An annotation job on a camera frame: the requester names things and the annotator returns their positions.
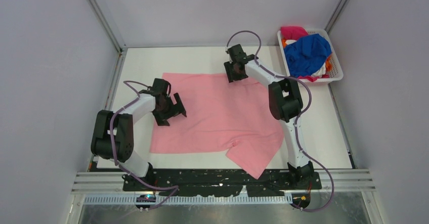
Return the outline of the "pink t shirt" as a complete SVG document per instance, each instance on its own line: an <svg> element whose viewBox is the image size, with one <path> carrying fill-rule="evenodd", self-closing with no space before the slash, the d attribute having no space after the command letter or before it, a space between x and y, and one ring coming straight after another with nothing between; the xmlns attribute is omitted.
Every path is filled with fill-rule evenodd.
<svg viewBox="0 0 429 224"><path fill-rule="evenodd" d="M189 154L224 151L253 178L259 178L280 149L284 133L269 109L268 90L247 78L229 83L224 74L164 73L178 93L186 116L155 125L150 152Z"/></svg>

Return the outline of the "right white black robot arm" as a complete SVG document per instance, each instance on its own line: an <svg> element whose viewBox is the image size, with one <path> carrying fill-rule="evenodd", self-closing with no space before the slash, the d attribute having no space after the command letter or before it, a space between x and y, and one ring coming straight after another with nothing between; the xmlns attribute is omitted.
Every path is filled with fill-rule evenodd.
<svg viewBox="0 0 429 224"><path fill-rule="evenodd" d="M266 68L257 56L247 55L240 44L227 48L226 54L229 61L224 67L229 83L251 77L268 89L270 112L279 120L285 136L289 184L296 189L303 188L314 176L314 167L300 143L303 139L300 116L304 104L299 82Z"/></svg>

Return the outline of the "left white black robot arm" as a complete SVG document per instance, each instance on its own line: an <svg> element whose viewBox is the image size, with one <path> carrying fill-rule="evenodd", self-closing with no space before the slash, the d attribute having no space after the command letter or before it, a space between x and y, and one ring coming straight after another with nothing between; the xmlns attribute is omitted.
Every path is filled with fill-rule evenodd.
<svg viewBox="0 0 429 224"><path fill-rule="evenodd" d="M156 78L151 86L141 91L132 90L137 96L125 106L115 112L98 112L91 152L134 174L137 186L148 191L154 187L155 177L149 173L151 164L134 150L134 125L152 114L158 126L169 126L170 118L185 116L186 110L179 94L171 93L171 84L165 79Z"/></svg>

